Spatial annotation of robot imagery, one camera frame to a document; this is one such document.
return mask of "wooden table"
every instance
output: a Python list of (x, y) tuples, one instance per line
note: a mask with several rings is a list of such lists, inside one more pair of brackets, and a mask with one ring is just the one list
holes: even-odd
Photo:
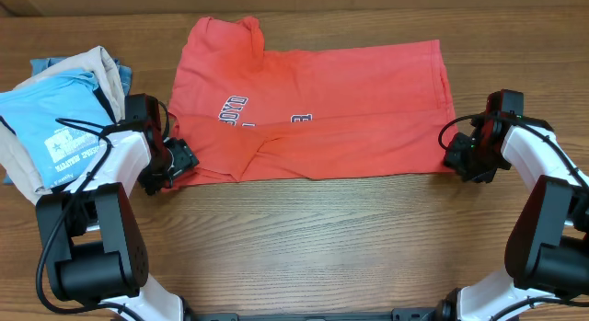
[[(237, 20), (242, 14), (218, 14)], [(439, 39), (457, 115), (480, 112), (501, 88), (525, 92), (589, 171), (589, 10), (423, 9), (261, 13), (266, 48), (322, 50)], [(0, 90), (30, 75), (29, 59), (105, 46), (133, 69), (132, 92), (168, 101), (199, 15), (0, 19)], [(243, 315), (389, 311), (431, 306), (502, 266), (527, 191), (512, 170), (490, 185), (454, 175), (220, 184), (132, 206), (150, 271), (198, 312)], [(33, 207), (0, 187), (0, 319), (52, 315), (37, 301), (40, 239)], [(525, 320), (582, 320), (543, 306)]]

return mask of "folded red garment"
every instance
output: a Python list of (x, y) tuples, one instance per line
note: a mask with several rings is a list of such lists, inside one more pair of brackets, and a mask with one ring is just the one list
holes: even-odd
[(175, 187), (442, 172), (455, 118), (438, 40), (264, 51), (254, 17), (197, 22), (169, 111), (201, 161)]

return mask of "cable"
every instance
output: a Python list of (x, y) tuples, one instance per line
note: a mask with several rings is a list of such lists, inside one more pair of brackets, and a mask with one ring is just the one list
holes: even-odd
[(508, 306), (508, 307), (502, 309), (501, 312), (492, 316), (490, 321), (499, 321), (502, 317), (512, 313), (513, 311), (517, 311), (518, 309), (525, 307), (525, 306), (531, 306), (532, 308), (534, 308), (534, 304), (537, 304), (537, 303), (560, 304), (560, 305), (571, 306), (571, 307), (589, 307), (589, 303), (585, 303), (585, 302), (563, 301), (563, 300), (556, 299), (556, 298), (543, 298), (543, 297), (528, 298), (528, 299), (524, 300), (523, 302), (519, 302), (517, 304), (513, 304), (511, 306)]
[(162, 133), (162, 139), (166, 140), (167, 135), (169, 134), (169, 113), (167, 112), (166, 104), (164, 104), (160, 100), (158, 100), (157, 102), (162, 107), (162, 109), (164, 109), (164, 111), (166, 112), (166, 128), (164, 128), (164, 132)]
[(79, 196), (84, 191), (84, 188), (90, 183), (90, 181), (94, 178), (94, 176), (97, 174), (97, 172), (100, 170), (102, 165), (107, 160), (107, 157), (110, 154), (110, 150), (112, 149), (112, 143), (110, 142), (108, 137), (106, 137), (105, 135), (102, 134), (102, 132), (95, 132), (95, 131), (90, 130), (88, 128), (80, 127), (80, 126), (74, 125), (72, 123), (80, 123), (80, 124), (85, 124), (85, 125), (89, 125), (92, 127), (102, 128), (102, 129), (105, 128), (104, 126), (100, 126), (100, 125), (92, 123), (92, 122), (73, 120), (73, 119), (56, 119), (56, 121), (58, 123), (61, 123), (64, 126), (78, 129), (82, 132), (88, 132), (88, 133), (96, 135), (99, 139), (102, 139), (106, 142), (107, 148), (104, 152), (104, 155), (102, 155), (102, 157), (97, 161), (96, 165), (92, 168), (92, 170), (90, 170), (90, 172), (87, 173), (87, 176), (84, 179), (84, 181), (82, 182), (82, 184), (75, 190), (72, 198), (65, 204), (62, 214), (60, 214), (59, 218), (55, 222), (52, 232), (49, 235), (49, 238), (47, 240), (47, 244), (43, 247), (43, 250), (42, 250), (42, 252), (40, 254), (40, 258), (39, 258), (39, 264), (37, 265), (37, 273), (36, 273), (36, 281), (35, 281), (37, 296), (39, 297), (40, 302), (48, 310), (50, 310), (54, 313), (57, 313), (57, 314), (71, 315), (71, 314), (96, 311), (98, 309), (103, 309), (103, 308), (112, 308), (112, 309), (117, 309), (119, 314), (121, 314), (122, 312), (126, 313), (128, 316), (130, 316), (135, 321), (143, 321), (143, 319), (138, 314), (136, 314), (132, 309), (130, 309), (129, 307), (122, 305), (122, 304), (100, 303), (100, 304), (96, 304), (96, 305), (88, 305), (88, 306), (82, 306), (82, 307), (77, 307), (77, 308), (62, 308), (62, 307), (58, 307), (58, 306), (52, 304), (45, 296), (45, 292), (43, 291), (43, 280), (42, 280), (43, 279), (43, 269), (45, 268), (45, 263), (47, 262), (47, 257), (49, 256), (49, 252), (52, 248), (53, 242), (55, 241), (55, 237), (57, 236), (57, 232), (59, 231), (61, 226), (64, 224), (65, 217), (73, 209), (74, 204), (78, 202)]
[(553, 143), (548, 136), (541, 134), (537, 130), (531, 128), (530, 126), (528, 126), (527, 124), (525, 124), (519, 120), (513, 120), (513, 119), (508, 119), (508, 118), (504, 118), (504, 117), (500, 117), (500, 116), (488, 115), (488, 114), (471, 114), (471, 115), (466, 115), (466, 116), (463, 116), (460, 118), (456, 118), (456, 119), (448, 122), (444, 126), (444, 128), (442, 128), (442, 130), (440, 131), (440, 134), (438, 135), (438, 143), (440, 144), (440, 146), (442, 146), (443, 149), (445, 149), (446, 151), (449, 151), (449, 152), (459, 152), (459, 151), (466, 150), (466, 148), (465, 149), (451, 149), (450, 147), (444, 145), (444, 143), (442, 142), (442, 137), (444, 136), (444, 132), (446, 130), (448, 130), (448, 128), (450, 128), (452, 125), (454, 125), (460, 121), (463, 121), (463, 120), (472, 120), (472, 119), (490, 119), (490, 120), (497, 120), (499, 122), (506, 122), (506, 123), (509, 123), (513, 126), (520, 127), (522, 129), (532, 133), (537, 138), (541, 139), (542, 142), (547, 143), (550, 146), (550, 148), (559, 156), (562, 163), (567, 167), (567, 169), (571, 173), (571, 176), (573, 176), (574, 179), (577, 181), (577, 183), (579, 183), (579, 185), (585, 190), (585, 192), (587, 194), (589, 194), (589, 186), (587, 185), (587, 182), (585, 182), (585, 180), (583, 178), (581, 178), (581, 175), (579, 175), (578, 168), (572, 165), (571, 160), (564, 153), (564, 151), (562, 151), (555, 143)]

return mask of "light blue fabric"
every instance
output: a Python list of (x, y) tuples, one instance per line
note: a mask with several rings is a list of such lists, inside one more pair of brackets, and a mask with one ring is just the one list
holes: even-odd
[(45, 188), (79, 177), (98, 151), (97, 136), (55, 121), (67, 118), (112, 124), (94, 96), (97, 88), (92, 73), (73, 69), (0, 93), (0, 115), (29, 152)]
[[(30, 65), (33, 67), (32, 75), (34, 76), (45, 69), (53, 66), (61, 62), (63, 59), (67, 57), (53, 57), (53, 58), (45, 58), (45, 59), (32, 59), (30, 61)], [(129, 95), (129, 90), (131, 89), (131, 81), (133, 80), (133, 71), (131, 68), (127, 66), (121, 65), (119, 59), (113, 58), (114, 63), (117, 65), (119, 69), (119, 76), (121, 77), (121, 84), (122, 84), (122, 92), (125, 96)]]

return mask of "white cloth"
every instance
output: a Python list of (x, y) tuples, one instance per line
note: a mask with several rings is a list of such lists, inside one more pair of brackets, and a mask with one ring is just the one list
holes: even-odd
[[(110, 103), (116, 121), (124, 119), (125, 95), (122, 91), (119, 70), (102, 46), (64, 59), (22, 82), (15, 89), (32, 85), (41, 79), (75, 68), (82, 68), (87, 72), (94, 73), (102, 92)], [(51, 193), (50, 189), (43, 187), (39, 171), (33, 165), (27, 150), (18, 141), (15, 134), (2, 123), (0, 123), (0, 145), (3, 149), (3, 152), (0, 152), (0, 165), (6, 169), (6, 173), (17, 189), (29, 201), (36, 204), (41, 195)]]

